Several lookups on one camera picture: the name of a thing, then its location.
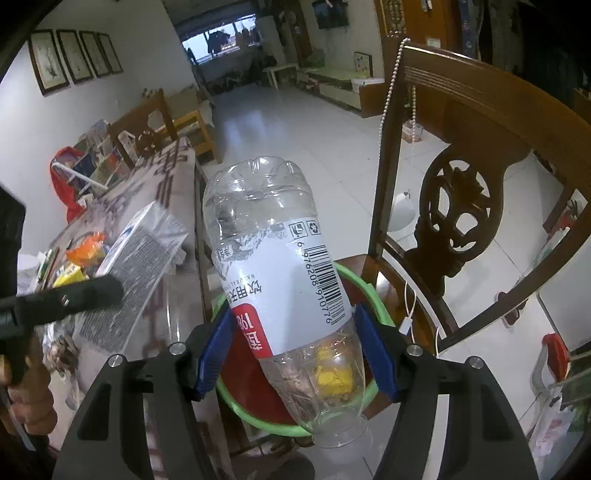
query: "red label band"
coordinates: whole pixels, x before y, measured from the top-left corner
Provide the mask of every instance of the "red label band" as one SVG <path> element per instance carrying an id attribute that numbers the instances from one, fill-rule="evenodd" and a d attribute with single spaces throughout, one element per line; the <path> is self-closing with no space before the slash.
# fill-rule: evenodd
<path id="1" fill-rule="evenodd" d="M 250 303 L 242 303 L 232 309 L 240 330 L 244 334 L 252 353 L 257 358 L 273 356 L 267 337 L 262 329 L 256 308 Z"/>

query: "tiled floor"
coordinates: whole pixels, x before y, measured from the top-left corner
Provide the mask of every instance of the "tiled floor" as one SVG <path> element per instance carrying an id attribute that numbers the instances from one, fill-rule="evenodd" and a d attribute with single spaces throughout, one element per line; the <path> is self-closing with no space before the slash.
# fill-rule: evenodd
<path id="1" fill-rule="evenodd" d="M 295 89 L 242 87 L 216 97 L 215 123 L 223 164 L 209 163 L 204 168 L 211 176 L 222 167 L 260 155 L 276 155 L 295 162 L 312 187 L 333 258 L 365 253 L 378 171 L 379 121 L 378 116 L 362 119 Z M 428 132 L 414 146 L 403 141 L 397 193 L 410 190 L 411 198 L 418 203 L 424 173 L 445 147 L 444 142 Z M 509 290 L 526 272 L 544 244 L 542 223 L 560 190 L 560 184 L 532 155 L 507 170 L 504 214 L 495 240 L 455 278 L 446 279 L 444 299 L 460 325 L 491 305 L 497 292 Z M 415 223 L 416 219 L 391 234 L 405 249 L 416 245 Z M 530 375 L 541 338 L 551 331 L 540 305 L 532 297 L 511 329 L 498 320 L 443 356 L 456 361 L 464 361 L 469 355 L 481 356 L 516 415 L 521 417 L 535 400 Z M 324 476 L 317 478 L 371 478 L 397 411 L 397 406 L 391 406 L 370 422 L 375 446 L 372 454 L 359 460 L 355 467 L 339 470 L 324 465 Z M 442 440 L 437 439 L 444 438 L 445 421 L 446 413 L 438 413 L 425 478 L 437 477 L 443 448 Z"/>

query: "human hand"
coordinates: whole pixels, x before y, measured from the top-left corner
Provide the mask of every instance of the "human hand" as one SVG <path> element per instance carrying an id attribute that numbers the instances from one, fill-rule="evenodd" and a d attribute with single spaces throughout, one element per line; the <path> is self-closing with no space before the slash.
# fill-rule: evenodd
<path id="1" fill-rule="evenodd" d="M 31 435 L 47 435 L 57 424 L 53 409 L 53 395 L 49 390 L 50 374 L 43 365 L 43 351 L 36 336 L 31 340 L 29 354 L 25 357 L 28 370 L 19 385 L 8 387 L 8 395 L 14 402 L 10 408 L 18 421 L 24 424 Z M 8 359 L 0 355 L 0 385 L 10 385 L 12 369 Z M 16 435 L 16 430 L 7 411 L 0 404 L 0 419 L 6 431 Z"/>

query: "picture frame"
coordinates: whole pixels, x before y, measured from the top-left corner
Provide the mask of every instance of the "picture frame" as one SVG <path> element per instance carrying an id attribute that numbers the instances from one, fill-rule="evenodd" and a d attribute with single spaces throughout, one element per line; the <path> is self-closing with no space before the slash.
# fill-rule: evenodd
<path id="1" fill-rule="evenodd" d="M 29 56 L 43 96 L 70 84 L 57 51 L 53 30 L 35 30 L 28 39 Z"/>
<path id="2" fill-rule="evenodd" d="M 103 49 L 100 47 L 96 32 L 80 30 L 79 34 L 82 46 L 84 47 L 86 56 L 90 60 L 95 76 L 101 78 L 110 75 L 111 68 L 107 62 Z"/>
<path id="3" fill-rule="evenodd" d="M 353 62 L 355 63 L 356 72 L 363 73 L 367 77 L 374 76 L 374 66 L 369 53 L 363 53 L 360 51 L 353 52 Z"/>
<path id="4" fill-rule="evenodd" d="M 76 30 L 56 30 L 56 36 L 72 82 L 77 84 L 92 80 L 95 76 L 82 52 Z"/>
<path id="5" fill-rule="evenodd" d="M 121 67 L 121 62 L 119 61 L 113 42 L 111 42 L 111 37 L 106 33 L 97 33 L 97 37 L 99 39 L 99 46 L 102 48 L 107 63 L 111 68 L 111 73 L 122 73 L 123 68 Z"/>

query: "ceiling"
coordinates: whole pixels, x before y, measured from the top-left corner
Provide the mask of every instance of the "ceiling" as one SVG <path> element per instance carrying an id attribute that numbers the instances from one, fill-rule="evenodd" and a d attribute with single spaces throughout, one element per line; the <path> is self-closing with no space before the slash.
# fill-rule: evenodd
<path id="1" fill-rule="evenodd" d="M 163 0 L 170 20 L 172 20 L 174 25 L 236 2 L 237 0 Z"/>

